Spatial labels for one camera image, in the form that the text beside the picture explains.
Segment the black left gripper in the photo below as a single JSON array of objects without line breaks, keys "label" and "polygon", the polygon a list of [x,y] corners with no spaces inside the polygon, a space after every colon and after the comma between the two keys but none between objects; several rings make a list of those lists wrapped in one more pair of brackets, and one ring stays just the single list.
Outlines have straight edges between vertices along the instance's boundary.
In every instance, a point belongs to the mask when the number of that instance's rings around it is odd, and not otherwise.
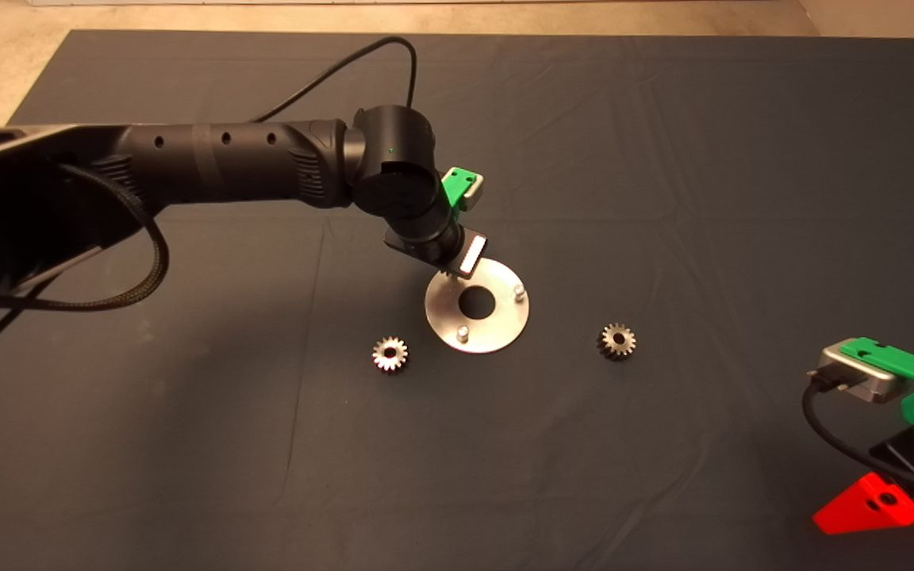
[{"label": "black left gripper", "polygon": [[471,278],[487,246],[485,235],[458,223],[447,223],[441,232],[424,241],[406,239],[388,230],[384,242],[395,251],[457,278]]}]

